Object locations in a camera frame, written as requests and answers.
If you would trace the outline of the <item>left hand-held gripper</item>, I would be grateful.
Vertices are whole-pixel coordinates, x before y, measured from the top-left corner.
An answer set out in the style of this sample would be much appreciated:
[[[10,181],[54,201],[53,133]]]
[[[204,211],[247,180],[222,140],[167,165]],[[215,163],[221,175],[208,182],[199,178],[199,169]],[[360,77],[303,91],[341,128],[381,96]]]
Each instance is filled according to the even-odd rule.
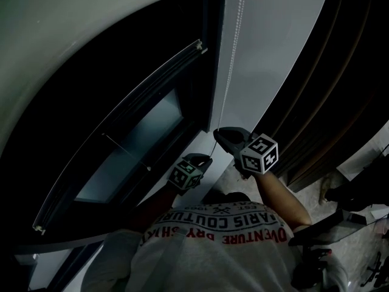
[[[202,153],[187,154],[179,161],[168,177],[178,195],[183,196],[190,189],[194,189],[211,166],[213,159]]]

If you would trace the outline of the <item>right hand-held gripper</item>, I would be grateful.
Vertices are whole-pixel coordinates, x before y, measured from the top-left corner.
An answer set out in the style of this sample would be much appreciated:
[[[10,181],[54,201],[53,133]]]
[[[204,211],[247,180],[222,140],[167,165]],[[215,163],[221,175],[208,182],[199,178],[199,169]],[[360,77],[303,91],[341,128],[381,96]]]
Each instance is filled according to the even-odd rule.
[[[279,159],[278,144],[265,134],[255,134],[240,127],[223,127],[213,132],[224,151],[236,156],[235,168],[243,177],[264,175]]]

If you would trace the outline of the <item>grey roller blind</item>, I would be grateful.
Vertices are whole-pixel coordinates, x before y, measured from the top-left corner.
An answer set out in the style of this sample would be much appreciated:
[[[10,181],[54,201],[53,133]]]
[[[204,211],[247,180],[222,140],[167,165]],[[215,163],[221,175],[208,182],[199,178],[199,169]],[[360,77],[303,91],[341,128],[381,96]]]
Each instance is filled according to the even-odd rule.
[[[0,165],[71,154],[127,92],[202,38],[201,0],[0,0]]]

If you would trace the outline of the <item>person's right forearm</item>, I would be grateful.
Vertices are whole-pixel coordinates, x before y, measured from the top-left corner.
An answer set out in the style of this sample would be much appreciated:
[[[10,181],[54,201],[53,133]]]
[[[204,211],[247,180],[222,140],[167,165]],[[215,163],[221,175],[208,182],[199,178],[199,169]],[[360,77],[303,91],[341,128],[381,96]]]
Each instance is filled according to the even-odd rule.
[[[306,208],[273,173],[255,173],[253,177],[263,204],[274,210],[292,230],[312,224]]]

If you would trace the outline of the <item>person's left forearm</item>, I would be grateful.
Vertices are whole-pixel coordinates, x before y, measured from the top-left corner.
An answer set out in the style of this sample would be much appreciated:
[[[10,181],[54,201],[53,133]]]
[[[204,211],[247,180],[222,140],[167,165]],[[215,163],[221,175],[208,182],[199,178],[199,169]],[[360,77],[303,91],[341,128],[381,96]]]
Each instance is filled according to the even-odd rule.
[[[177,195],[177,190],[172,187],[164,186],[158,190],[134,209],[129,222],[130,230],[145,232],[157,218],[171,209]]]

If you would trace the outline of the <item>person's white printed t-shirt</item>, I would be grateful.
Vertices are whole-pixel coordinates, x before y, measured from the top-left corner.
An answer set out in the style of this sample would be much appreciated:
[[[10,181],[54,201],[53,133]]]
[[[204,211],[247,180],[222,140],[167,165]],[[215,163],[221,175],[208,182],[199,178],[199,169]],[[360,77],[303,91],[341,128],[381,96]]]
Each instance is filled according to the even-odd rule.
[[[347,292],[331,253],[323,280],[292,286],[303,248],[271,208],[251,200],[176,207],[143,233],[109,234],[81,292]]]

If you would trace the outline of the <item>grey insect screen bar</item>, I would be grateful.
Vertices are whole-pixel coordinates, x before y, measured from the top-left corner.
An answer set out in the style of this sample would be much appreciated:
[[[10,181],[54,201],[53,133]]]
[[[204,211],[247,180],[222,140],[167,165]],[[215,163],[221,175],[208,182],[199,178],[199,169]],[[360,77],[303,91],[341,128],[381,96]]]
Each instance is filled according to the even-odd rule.
[[[108,203],[145,156],[182,122],[179,87],[201,58],[197,40],[137,85],[93,130],[55,181],[33,224],[44,233],[74,202]]]

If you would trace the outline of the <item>dark framed window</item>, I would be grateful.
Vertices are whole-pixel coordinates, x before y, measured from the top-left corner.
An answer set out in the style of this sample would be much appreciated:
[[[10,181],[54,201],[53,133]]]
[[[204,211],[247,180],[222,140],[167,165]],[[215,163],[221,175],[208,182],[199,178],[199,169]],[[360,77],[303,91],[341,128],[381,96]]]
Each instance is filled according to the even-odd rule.
[[[60,292],[208,128],[224,1],[0,0],[0,292]]]

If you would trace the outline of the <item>dark brown curtain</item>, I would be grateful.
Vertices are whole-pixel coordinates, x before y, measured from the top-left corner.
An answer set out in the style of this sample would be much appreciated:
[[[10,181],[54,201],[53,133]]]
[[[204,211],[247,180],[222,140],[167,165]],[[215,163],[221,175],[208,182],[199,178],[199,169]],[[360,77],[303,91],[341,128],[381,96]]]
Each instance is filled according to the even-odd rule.
[[[276,176],[298,192],[389,120],[389,0],[325,0],[292,70],[255,127],[278,143]]]

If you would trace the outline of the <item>black chest-mounted phone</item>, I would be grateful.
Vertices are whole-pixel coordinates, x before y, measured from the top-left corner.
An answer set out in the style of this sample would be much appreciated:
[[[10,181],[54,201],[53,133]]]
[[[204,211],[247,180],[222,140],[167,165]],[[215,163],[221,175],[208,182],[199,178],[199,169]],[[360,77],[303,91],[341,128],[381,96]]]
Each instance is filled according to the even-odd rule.
[[[318,223],[296,232],[289,241],[289,246],[331,245],[365,226],[365,216],[340,209]]]

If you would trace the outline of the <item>white cabinet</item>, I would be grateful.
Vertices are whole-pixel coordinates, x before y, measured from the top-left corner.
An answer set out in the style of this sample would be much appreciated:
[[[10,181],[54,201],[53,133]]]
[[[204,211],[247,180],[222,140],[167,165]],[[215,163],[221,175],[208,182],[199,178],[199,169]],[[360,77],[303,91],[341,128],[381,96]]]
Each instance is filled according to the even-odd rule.
[[[389,120],[384,126],[350,158],[337,167],[349,181],[368,167],[379,155],[389,154]]]

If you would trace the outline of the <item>black metal floor stand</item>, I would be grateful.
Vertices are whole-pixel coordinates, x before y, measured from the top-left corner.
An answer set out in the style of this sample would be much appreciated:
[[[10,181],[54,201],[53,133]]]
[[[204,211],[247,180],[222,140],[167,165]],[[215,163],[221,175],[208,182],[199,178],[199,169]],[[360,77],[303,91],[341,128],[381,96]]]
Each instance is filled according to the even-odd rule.
[[[360,284],[361,288],[365,288],[371,283],[375,290],[384,288],[389,284],[389,256],[383,259],[381,252],[378,251],[373,265],[367,266],[366,271],[368,277]]]

